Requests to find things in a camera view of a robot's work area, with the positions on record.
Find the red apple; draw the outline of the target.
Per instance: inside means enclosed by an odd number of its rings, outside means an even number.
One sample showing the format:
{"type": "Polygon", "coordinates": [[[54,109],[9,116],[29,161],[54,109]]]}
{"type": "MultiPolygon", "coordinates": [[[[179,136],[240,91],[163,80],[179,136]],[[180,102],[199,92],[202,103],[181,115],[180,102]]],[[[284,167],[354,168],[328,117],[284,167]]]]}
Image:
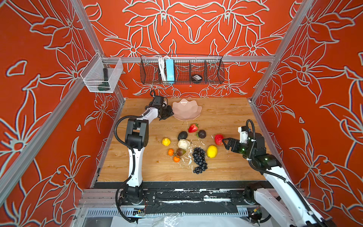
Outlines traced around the red apple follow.
{"type": "Polygon", "coordinates": [[[215,144],[217,144],[218,146],[223,145],[223,139],[224,139],[224,136],[222,134],[215,135],[215,137],[214,137],[215,144]]]}

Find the large yellow lemon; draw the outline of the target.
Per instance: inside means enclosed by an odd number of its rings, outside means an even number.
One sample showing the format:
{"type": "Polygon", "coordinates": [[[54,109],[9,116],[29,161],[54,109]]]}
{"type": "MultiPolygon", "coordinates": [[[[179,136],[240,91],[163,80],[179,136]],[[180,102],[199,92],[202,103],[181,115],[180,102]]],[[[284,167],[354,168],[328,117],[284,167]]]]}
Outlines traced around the large yellow lemon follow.
{"type": "Polygon", "coordinates": [[[217,147],[214,145],[210,145],[206,152],[207,157],[210,159],[215,158],[217,156],[217,153],[218,153],[217,147]]]}

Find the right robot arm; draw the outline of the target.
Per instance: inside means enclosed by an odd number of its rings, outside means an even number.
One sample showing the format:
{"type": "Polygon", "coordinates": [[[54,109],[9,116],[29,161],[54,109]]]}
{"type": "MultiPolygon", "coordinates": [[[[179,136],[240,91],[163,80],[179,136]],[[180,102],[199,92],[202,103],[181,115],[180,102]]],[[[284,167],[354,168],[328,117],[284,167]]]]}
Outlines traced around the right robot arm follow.
{"type": "Polygon", "coordinates": [[[287,176],[278,159],[266,152],[264,137],[256,133],[251,119],[239,127],[239,139],[225,138],[226,150],[243,155],[250,167],[262,174],[280,197],[275,198],[268,189],[254,183],[244,189],[243,198],[248,204],[262,206],[282,227],[334,227],[304,198],[287,176]]]}

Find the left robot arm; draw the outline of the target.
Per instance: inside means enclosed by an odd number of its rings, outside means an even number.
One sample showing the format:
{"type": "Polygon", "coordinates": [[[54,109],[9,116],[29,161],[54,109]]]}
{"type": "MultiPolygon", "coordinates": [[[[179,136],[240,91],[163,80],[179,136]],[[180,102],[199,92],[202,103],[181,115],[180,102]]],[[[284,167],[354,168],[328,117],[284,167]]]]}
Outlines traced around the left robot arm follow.
{"type": "Polygon", "coordinates": [[[145,107],[145,112],[141,115],[126,115],[121,117],[114,127],[116,140],[127,147],[129,152],[129,175],[121,183],[115,193],[115,205],[118,213],[129,223],[136,220],[128,218],[121,210],[123,198],[129,198],[131,202],[140,203],[143,199],[143,177],[142,162],[145,148],[149,141],[149,125],[153,120],[165,120],[173,116],[172,107],[168,104],[168,99],[164,96],[152,95],[152,101],[145,107]],[[119,124],[127,120],[125,139],[118,136],[119,124]]]}

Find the small yellow fruit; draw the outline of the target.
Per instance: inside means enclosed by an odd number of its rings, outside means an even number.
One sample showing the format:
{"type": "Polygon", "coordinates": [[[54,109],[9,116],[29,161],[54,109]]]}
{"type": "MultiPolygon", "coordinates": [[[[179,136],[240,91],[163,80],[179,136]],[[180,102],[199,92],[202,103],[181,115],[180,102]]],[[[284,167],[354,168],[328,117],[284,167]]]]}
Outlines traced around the small yellow fruit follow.
{"type": "Polygon", "coordinates": [[[171,144],[171,140],[169,138],[163,138],[162,144],[167,147],[171,144]]]}

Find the pink scalloped fruit bowl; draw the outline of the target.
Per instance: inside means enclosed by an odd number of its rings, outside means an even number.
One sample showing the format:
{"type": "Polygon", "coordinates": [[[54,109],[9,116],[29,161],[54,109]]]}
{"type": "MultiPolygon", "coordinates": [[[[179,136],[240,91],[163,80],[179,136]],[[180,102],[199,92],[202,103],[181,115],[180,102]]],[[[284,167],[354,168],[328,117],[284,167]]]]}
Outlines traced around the pink scalloped fruit bowl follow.
{"type": "Polygon", "coordinates": [[[201,115],[202,106],[199,106],[195,100],[188,101],[182,99],[179,102],[173,102],[172,110],[174,118],[180,121],[189,121],[198,118],[201,115]]]}

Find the red strawberry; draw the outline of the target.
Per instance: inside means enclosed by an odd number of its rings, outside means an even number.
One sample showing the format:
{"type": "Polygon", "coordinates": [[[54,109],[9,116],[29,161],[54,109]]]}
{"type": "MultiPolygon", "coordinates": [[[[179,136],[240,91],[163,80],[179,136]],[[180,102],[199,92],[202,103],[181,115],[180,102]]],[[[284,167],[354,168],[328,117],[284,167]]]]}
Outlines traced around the red strawberry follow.
{"type": "Polygon", "coordinates": [[[198,130],[199,130],[198,124],[191,124],[188,129],[188,133],[194,133],[197,132],[198,130]]]}

